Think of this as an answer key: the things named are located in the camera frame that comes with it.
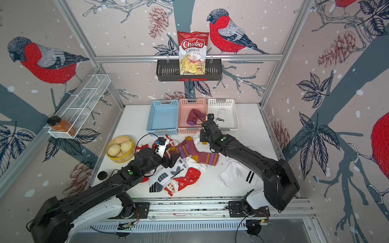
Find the white sock two black stripes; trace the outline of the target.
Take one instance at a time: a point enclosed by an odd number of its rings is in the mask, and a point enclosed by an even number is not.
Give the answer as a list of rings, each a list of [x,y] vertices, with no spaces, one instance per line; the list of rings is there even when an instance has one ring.
[[[226,114],[226,109],[225,108],[220,108],[218,110],[218,115],[216,117],[216,123],[221,126],[225,122],[225,114]]]

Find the purple yellow striped sock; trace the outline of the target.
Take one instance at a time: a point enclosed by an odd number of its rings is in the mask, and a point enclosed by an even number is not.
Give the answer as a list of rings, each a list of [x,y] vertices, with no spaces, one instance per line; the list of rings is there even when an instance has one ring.
[[[216,166],[219,161],[219,154],[211,152],[201,152],[197,150],[192,137],[186,137],[183,142],[177,146],[169,148],[170,155],[180,154],[182,159],[191,157],[197,163],[203,163],[210,166]]]

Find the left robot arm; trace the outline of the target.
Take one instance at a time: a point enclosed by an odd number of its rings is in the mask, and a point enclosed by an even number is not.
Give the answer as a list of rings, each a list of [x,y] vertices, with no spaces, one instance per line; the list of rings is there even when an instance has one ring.
[[[26,227],[36,243],[64,243],[79,230],[104,219],[117,216],[139,219],[127,191],[158,166],[173,168],[179,157],[179,153],[167,157],[152,148],[143,148],[134,155],[134,160],[104,182],[74,196],[46,200]]]

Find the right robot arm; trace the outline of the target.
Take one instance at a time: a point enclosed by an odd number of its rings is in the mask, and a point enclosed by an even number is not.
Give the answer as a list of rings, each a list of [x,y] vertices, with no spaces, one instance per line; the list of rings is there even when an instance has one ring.
[[[258,175],[263,181],[264,198],[275,209],[284,210],[299,192],[296,177],[284,159],[276,161],[249,149],[235,137],[222,134],[213,120],[202,123],[200,141],[208,142],[214,152],[240,162]]]

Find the pink plastic basket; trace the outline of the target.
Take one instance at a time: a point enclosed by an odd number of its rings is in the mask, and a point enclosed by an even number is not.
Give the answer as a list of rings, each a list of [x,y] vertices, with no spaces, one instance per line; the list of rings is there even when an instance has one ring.
[[[189,98],[179,100],[178,132],[195,134],[202,127],[207,115],[205,98]]]

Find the white plastic basket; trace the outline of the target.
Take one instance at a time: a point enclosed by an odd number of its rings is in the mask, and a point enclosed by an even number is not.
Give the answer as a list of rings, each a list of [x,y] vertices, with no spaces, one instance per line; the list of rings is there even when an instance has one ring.
[[[208,113],[214,114],[214,120],[223,134],[234,134],[239,130],[240,126],[234,99],[208,99],[207,108]]]

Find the blue plastic basket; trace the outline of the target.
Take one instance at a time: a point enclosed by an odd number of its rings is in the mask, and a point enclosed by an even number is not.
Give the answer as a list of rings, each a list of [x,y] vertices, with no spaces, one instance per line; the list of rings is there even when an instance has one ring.
[[[151,103],[146,131],[158,136],[178,134],[179,100],[156,100]]]

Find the crumpled white sock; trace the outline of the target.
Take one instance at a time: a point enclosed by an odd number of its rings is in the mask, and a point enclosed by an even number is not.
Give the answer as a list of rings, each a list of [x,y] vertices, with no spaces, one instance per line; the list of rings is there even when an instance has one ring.
[[[200,132],[196,132],[196,134],[193,136],[193,142],[195,145],[200,143]]]

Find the white black sport sock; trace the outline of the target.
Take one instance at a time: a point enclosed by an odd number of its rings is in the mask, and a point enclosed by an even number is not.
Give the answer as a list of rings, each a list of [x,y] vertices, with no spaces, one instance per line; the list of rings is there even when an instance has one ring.
[[[157,171],[149,178],[149,192],[161,192],[173,178],[187,168],[187,163],[181,158],[177,160],[173,168],[164,168],[161,166],[161,168],[157,169]]]

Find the red santa sock lower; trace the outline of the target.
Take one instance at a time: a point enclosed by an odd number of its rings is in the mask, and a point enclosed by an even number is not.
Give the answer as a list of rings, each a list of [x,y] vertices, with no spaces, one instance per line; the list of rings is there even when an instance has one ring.
[[[173,178],[164,188],[164,191],[169,195],[183,190],[187,186],[195,184],[201,176],[201,172],[195,168],[189,168],[186,175],[179,178]]]

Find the plain white sock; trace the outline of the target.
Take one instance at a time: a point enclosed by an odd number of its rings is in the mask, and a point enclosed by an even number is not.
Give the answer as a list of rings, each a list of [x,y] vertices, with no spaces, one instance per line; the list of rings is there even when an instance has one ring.
[[[219,183],[226,188],[230,187],[238,178],[254,186],[259,177],[253,171],[236,161],[232,161],[217,177]]]

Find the black jar lid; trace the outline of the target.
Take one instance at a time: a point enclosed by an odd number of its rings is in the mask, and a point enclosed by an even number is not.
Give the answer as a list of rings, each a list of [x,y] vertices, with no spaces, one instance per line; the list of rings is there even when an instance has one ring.
[[[105,171],[101,171],[97,174],[97,179],[100,181],[104,181],[107,178],[108,174]]]

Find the orange spice jar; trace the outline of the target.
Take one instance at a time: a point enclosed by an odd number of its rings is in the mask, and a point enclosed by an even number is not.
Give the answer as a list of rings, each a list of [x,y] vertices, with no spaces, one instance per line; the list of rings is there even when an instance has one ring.
[[[70,122],[59,117],[52,116],[47,120],[47,124],[57,132],[65,132],[71,135],[72,137],[76,135],[77,128],[75,128]]]

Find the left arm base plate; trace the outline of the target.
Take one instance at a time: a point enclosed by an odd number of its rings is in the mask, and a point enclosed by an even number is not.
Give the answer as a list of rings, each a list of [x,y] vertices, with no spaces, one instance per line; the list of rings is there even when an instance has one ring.
[[[147,219],[150,205],[149,202],[135,202],[132,206],[124,207],[117,216],[109,219]]]

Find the black wall basket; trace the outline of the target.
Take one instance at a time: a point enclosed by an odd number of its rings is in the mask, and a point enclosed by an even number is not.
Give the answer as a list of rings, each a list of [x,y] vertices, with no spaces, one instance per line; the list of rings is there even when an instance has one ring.
[[[221,60],[158,60],[156,74],[161,82],[219,81],[222,78]]]

